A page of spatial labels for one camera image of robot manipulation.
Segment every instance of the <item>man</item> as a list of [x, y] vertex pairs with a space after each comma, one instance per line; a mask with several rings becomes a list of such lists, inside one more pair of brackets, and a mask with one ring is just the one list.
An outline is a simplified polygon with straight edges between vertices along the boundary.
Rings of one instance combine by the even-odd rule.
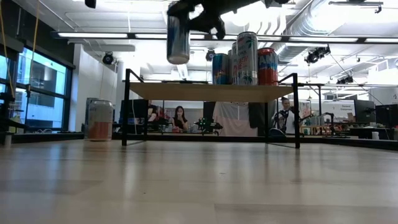
[[282, 106], [283, 110], [278, 112], [279, 128], [286, 134], [294, 134], [294, 114], [288, 98], [282, 97]]

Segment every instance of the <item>red can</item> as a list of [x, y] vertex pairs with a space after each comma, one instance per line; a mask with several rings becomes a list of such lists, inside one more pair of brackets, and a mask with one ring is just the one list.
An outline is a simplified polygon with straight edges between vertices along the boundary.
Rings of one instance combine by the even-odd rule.
[[257, 51], [259, 85], [278, 85], [278, 55], [270, 47]]

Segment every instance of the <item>person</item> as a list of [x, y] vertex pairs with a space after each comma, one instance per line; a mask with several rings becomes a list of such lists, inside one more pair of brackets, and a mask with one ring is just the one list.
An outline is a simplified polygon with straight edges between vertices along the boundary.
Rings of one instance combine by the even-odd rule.
[[178, 132], [188, 131], [188, 120], [185, 119], [185, 112], [182, 106], [176, 107], [172, 125], [173, 129], [177, 129]]
[[294, 134], [294, 113], [290, 107], [290, 101], [288, 98], [282, 97], [282, 106], [283, 110], [279, 111], [279, 127], [283, 129], [286, 134]]
[[152, 104], [152, 100], [148, 100], [148, 122], [154, 121], [157, 117], [157, 106]]

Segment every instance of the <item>wooden floor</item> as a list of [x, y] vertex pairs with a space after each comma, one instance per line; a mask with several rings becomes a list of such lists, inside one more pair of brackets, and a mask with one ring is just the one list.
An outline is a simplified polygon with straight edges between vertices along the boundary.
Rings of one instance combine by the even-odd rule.
[[398, 154], [120, 141], [0, 150], [0, 223], [398, 223]]

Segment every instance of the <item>wooden shelf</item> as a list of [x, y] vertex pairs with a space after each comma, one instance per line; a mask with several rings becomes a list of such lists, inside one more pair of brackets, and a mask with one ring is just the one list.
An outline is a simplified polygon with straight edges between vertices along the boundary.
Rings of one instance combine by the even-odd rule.
[[130, 90], [146, 100], [267, 103], [293, 92], [291, 86], [130, 83]]

